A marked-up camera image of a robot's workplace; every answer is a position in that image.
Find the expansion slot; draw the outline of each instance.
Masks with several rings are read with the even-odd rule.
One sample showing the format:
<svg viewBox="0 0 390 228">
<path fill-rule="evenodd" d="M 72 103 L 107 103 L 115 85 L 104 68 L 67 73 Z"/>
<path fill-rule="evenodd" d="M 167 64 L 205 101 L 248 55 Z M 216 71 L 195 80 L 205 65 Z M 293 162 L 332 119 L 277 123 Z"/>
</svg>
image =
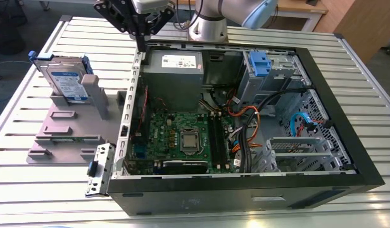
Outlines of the expansion slot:
<svg viewBox="0 0 390 228">
<path fill-rule="evenodd" d="M 210 144 L 210 156 L 212 165 L 216 168 L 229 168 L 226 148 L 225 148 L 225 136 L 224 128 L 221 124 L 221 117 L 217 115 L 209 115 L 208 117 L 208 128 L 209 128 L 209 144 Z"/>
<path fill-rule="evenodd" d="M 221 168 L 228 169 L 228 156 L 226 156 L 226 148 L 225 148 L 225 135 L 224 135 L 224 128 L 221 124 L 221 117 L 217 116 L 214 118 L 214 131 L 216 131 L 216 143 L 217 143 L 217 149 L 220 153 L 220 159 L 221 159 Z"/>
<path fill-rule="evenodd" d="M 208 116 L 208 134 L 209 134 L 209 146 L 210 146 L 210 156 L 212 156 L 212 166 L 218 167 L 221 164 L 221 156 L 217 149 L 216 141 L 216 130 L 214 130 L 214 116 Z"/>
</svg>

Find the computer chassis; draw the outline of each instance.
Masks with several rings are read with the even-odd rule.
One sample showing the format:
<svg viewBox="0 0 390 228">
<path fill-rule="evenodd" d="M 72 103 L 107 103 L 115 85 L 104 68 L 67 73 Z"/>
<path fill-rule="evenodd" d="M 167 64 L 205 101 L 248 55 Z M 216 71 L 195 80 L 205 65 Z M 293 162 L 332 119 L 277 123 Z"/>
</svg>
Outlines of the computer chassis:
<svg viewBox="0 0 390 228">
<path fill-rule="evenodd" d="M 264 149 L 253 157 L 252 173 L 129 174 L 127 158 L 132 157 L 129 130 L 136 90 L 144 55 L 149 55 L 152 50 L 240 52 L 244 56 L 250 51 L 258 51 L 265 52 L 268 57 L 280 55 L 293 58 L 298 75 L 292 79 L 284 76 L 286 86 L 305 86 L 309 91 L 282 95 L 282 102 L 281 99 L 276 101 L 280 105 L 272 105 L 262 111 L 265 114 L 261 117 L 269 119 L 274 115 L 276 121 L 264 122 Z M 385 184 L 308 49 L 151 41 L 147 53 L 136 53 L 131 73 L 132 85 L 127 91 L 120 137 L 116 145 L 99 146 L 88 197 L 109 195 L 129 215 L 257 211 L 314 208 L 353 192 L 365 192 Z M 292 138 L 289 119 L 296 112 L 326 121 L 326 126 L 321 124 L 314 131 L 306 131 L 304 137 Z M 281 129 L 281 137 L 270 129 Z M 278 171 L 273 158 L 281 156 L 298 161 L 288 165 L 292 171 Z"/>
</svg>

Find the sticker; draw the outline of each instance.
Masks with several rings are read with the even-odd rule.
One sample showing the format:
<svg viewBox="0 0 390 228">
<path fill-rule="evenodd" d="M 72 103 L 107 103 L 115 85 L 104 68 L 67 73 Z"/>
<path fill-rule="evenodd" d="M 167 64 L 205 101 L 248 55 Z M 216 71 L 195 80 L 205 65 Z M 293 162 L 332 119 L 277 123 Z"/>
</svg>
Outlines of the sticker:
<svg viewBox="0 0 390 228">
<path fill-rule="evenodd" d="M 236 96 L 233 96 L 232 100 L 234 101 L 236 104 L 240 103 L 240 99 Z"/>
<path fill-rule="evenodd" d="M 164 55 L 161 58 L 161 67 L 196 68 L 196 57 Z"/>
<path fill-rule="evenodd" d="M 88 94 L 84 86 L 79 83 L 79 74 L 75 72 L 52 72 L 52 76 L 63 96 L 73 103 L 84 103 L 83 101 L 88 100 Z"/>
<path fill-rule="evenodd" d="M 285 201 L 281 196 L 269 196 L 269 197 L 253 197 L 253 201 Z"/>
<path fill-rule="evenodd" d="M 240 167 L 240 164 L 241 164 L 241 160 L 234 159 L 234 161 L 233 161 L 233 165 L 237 166 L 237 167 Z"/>
</svg>

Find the slotted aluminum table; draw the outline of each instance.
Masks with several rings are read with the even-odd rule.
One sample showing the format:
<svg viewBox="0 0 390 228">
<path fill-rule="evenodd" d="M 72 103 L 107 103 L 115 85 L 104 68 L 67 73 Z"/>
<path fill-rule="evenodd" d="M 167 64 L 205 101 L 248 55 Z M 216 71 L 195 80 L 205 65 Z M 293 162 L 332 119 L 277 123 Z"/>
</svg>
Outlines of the slotted aluminum table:
<svg viewBox="0 0 390 228">
<path fill-rule="evenodd" d="M 187 34 L 167 25 L 155 38 L 187 40 Z M 28 149 L 52 105 L 52 89 L 32 66 L 0 116 L 0 225 L 390 227 L 390 98 L 349 44 L 332 34 L 234 27 L 229 28 L 229 41 L 310 50 L 386 185 L 314 209 L 129 218 L 111 198 L 84 198 L 85 166 L 27 163 Z M 43 51 L 85 53 L 105 92 L 116 94 L 128 88 L 136 42 L 104 19 L 73 17 L 60 21 Z"/>
</svg>

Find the brown wall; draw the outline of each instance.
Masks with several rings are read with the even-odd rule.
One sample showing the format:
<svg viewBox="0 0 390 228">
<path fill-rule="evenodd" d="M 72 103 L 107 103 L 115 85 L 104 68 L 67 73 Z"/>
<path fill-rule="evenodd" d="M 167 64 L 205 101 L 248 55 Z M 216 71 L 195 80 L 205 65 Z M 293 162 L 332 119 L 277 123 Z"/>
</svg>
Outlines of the brown wall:
<svg viewBox="0 0 390 228">
<path fill-rule="evenodd" d="M 340 33 L 364 62 L 390 39 L 390 0 L 322 0 L 329 8 L 314 29 Z"/>
</svg>

